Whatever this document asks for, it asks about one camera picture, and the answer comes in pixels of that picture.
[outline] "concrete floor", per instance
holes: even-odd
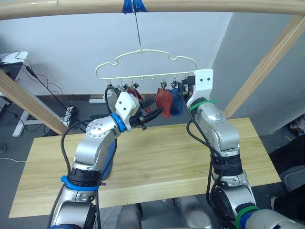
[[[56,102],[46,103],[59,116],[64,116],[65,111]],[[89,104],[88,101],[81,102],[66,102],[66,106],[75,105],[80,112],[80,119],[87,119],[90,115],[101,114],[106,112],[106,107],[103,104]],[[11,104],[4,110],[11,111],[21,116],[22,110],[15,104]],[[158,117],[151,121],[148,126],[173,125],[186,123],[189,120],[186,112],[180,117],[171,117],[164,119]],[[1,112],[0,114],[0,142],[8,144],[7,152],[0,157],[8,157],[16,160],[26,160],[31,148],[33,139],[44,135],[43,127],[40,127],[36,132],[32,133],[24,130],[21,137],[12,137],[18,120],[13,114]],[[28,129],[35,129],[37,125],[29,126]],[[266,147],[268,153],[271,153],[277,147],[287,144],[289,140],[285,137],[288,131],[280,130],[274,135],[262,136],[261,140]],[[35,216],[24,218],[9,219],[10,208],[18,187],[18,183],[23,171],[25,163],[16,163],[9,160],[0,159],[0,229],[44,229],[46,228],[48,216]],[[270,198],[272,196],[281,195],[284,193],[284,188],[281,183],[263,185],[253,187],[253,193],[256,198],[258,207],[270,208]],[[210,208],[205,202],[205,196],[199,195],[199,199],[206,206],[207,212],[210,214],[214,224],[217,224],[217,219],[212,214]],[[182,221],[177,213],[171,200],[153,201],[142,204],[144,217],[142,226],[144,229],[182,227]],[[116,219],[120,213],[121,206],[101,209],[101,221],[103,229],[114,229]]]

